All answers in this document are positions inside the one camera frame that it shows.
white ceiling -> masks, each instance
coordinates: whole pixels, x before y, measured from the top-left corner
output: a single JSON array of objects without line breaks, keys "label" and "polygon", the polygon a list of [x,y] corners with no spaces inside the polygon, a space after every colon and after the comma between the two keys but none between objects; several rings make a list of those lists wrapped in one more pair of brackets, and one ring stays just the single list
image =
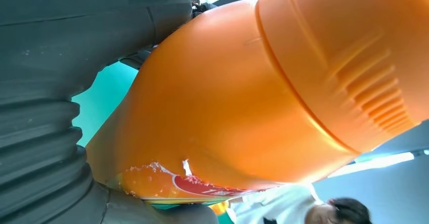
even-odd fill
[{"label": "white ceiling", "polygon": [[359,160],[420,149],[429,149],[429,121],[391,139],[374,151],[360,156]]}]

white shirt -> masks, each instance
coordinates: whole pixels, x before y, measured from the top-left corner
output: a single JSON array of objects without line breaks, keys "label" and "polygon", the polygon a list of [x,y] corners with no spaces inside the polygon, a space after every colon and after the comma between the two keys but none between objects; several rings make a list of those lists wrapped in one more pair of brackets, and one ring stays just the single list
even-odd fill
[{"label": "white shirt", "polygon": [[264,218],[304,224],[307,212],[319,203],[313,186],[293,184],[245,196],[242,203],[231,203],[228,214],[235,224],[264,224]]}]

corrugated gray material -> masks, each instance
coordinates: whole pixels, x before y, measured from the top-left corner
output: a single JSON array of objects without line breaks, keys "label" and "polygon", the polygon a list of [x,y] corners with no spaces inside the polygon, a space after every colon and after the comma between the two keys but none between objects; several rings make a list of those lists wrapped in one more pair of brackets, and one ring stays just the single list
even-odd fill
[{"label": "corrugated gray material", "polygon": [[0,223],[100,224],[110,191],[70,99],[188,21],[190,0],[0,0],[0,14]]}]

